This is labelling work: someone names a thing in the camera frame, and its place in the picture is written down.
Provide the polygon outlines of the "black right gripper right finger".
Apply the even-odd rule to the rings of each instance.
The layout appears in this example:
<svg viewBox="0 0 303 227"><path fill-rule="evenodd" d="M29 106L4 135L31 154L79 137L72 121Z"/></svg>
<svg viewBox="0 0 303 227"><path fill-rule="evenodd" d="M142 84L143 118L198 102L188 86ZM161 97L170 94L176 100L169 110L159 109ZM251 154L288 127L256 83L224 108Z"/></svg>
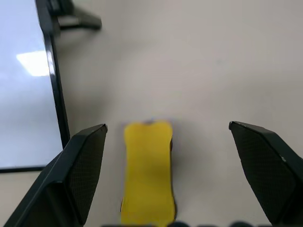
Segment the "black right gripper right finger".
<svg viewBox="0 0 303 227"><path fill-rule="evenodd" d="M245 177L269 222L303 225L303 159L275 132L231 121Z"/></svg>

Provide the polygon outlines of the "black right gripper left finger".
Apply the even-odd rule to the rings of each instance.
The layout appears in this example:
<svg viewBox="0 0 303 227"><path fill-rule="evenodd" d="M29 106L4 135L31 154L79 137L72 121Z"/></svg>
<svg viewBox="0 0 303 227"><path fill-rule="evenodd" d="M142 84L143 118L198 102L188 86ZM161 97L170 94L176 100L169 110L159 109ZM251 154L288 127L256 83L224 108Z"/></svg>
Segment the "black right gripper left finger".
<svg viewBox="0 0 303 227"><path fill-rule="evenodd" d="M6 227L82 227L98 185L106 124L81 130L39 174Z"/></svg>

